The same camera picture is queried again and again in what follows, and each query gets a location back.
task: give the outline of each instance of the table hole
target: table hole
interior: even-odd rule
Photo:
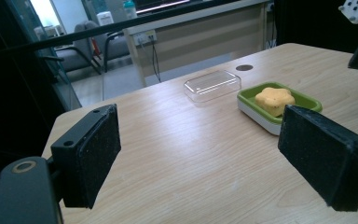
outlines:
[[[243,64],[243,65],[236,67],[235,69],[237,69],[237,71],[249,71],[249,70],[253,69],[253,67],[250,64]]]

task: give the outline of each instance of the white box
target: white box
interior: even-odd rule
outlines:
[[[98,13],[97,18],[98,23],[100,23],[101,26],[113,23],[112,14],[110,13],[110,11]]]

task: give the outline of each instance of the black cable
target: black cable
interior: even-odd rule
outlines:
[[[152,42],[152,48],[153,48],[153,57],[152,57],[153,69],[155,71],[155,74],[156,74],[156,77],[157,77],[158,81],[161,82],[161,76],[159,75],[158,56],[157,56],[156,46],[155,46],[153,36],[150,35],[149,39]]]
[[[272,8],[272,36],[270,41],[268,42],[269,48],[272,49],[275,47],[274,43],[274,36],[275,36],[275,10]]]

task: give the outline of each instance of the clear plastic container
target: clear plastic container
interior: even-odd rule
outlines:
[[[241,78],[228,71],[216,71],[188,80],[184,88],[192,101],[201,103],[240,90]]]

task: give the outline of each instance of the yellow sponge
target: yellow sponge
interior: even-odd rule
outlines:
[[[295,103],[295,98],[287,89],[266,87],[255,96],[255,104],[266,110],[273,117],[282,115],[285,105],[294,105]]]

